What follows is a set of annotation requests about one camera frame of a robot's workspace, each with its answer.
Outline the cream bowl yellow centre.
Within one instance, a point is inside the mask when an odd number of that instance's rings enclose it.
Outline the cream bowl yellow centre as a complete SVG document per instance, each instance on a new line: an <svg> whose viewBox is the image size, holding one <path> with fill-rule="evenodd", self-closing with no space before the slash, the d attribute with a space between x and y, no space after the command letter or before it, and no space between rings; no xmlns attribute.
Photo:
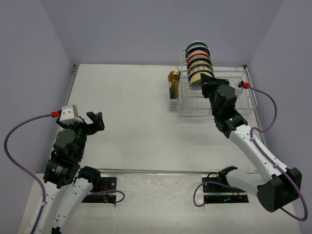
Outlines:
<svg viewBox="0 0 312 234"><path fill-rule="evenodd" d="M198 72L191 77L189 82L191 90L201 90L201 74L202 72Z"/></svg>

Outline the blue triangle pattern bowl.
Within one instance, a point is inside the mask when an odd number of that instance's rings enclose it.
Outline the blue triangle pattern bowl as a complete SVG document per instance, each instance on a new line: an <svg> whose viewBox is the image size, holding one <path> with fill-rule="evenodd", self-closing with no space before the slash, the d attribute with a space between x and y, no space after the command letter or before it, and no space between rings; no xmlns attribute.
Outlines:
<svg viewBox="0 0 312 234"><path fill-rule="evenodd" d="M190 69L188 70L188 75L190 76L190 75L195 74L196 72L202 72L202 71L203 72L208 72L208 73L214 75L213 70L208 65L201 65L201 66L190 67Z"/></svg>

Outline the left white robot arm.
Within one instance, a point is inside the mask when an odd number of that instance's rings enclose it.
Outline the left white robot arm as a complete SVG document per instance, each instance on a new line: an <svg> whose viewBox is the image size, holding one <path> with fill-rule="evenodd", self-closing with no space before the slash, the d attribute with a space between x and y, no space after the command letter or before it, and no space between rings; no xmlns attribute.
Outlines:
<svg viewBox="0 0 312 234"><path fill-rule="evenodd" d="M105 128L102 113L87 112L91 123L86 123L73 106L65 106L52 113L62 128L56 136L51 158L43 179L39 181L42 193L26 234L60 234L90 193L101 187L100 171L81 167L87 137Z"/></svg>

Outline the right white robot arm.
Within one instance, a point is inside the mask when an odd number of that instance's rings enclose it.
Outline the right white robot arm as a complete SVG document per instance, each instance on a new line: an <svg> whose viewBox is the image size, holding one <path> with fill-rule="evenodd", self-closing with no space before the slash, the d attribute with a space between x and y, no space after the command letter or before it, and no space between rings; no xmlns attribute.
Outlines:
<svg viewBox="0 0 312 234"><path fill-rule="evenodd" d="M297 168L289 168L274 156L256 137L255 127L236 110L237 91L250 89L250 84L241 82L233 87L228 80L202 74L201 90L210 101L217 129L230 139L257 168L262 182L256 185L256 196L268 212L284 210L284 206L298 198L302 174Z"/></svg>

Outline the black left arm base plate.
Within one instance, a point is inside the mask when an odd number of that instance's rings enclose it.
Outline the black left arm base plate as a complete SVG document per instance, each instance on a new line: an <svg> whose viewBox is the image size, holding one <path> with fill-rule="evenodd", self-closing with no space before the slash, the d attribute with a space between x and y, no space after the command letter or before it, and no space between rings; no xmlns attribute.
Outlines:
<svg viewBox="0 0 312 234"><path fill-rule="evenodd" d="M115 204L117 195L114 193L104 193L103 191L115 190L116 186L117 177L101 177L98 186L91 191L91 193L101 192L101 194L85 197L82 203Z"/></svg>

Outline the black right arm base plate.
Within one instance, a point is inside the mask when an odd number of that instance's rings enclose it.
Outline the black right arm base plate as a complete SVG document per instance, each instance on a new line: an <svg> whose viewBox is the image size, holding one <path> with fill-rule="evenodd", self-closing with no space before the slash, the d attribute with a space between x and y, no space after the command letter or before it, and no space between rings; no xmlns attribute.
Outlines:
<svg viewBox="0 0 312 234"><path fill-rule="evenodd" d="M216 184L205 184L202 188L206 204L249 203L247 192L241 189L229 189Z"/></svg>

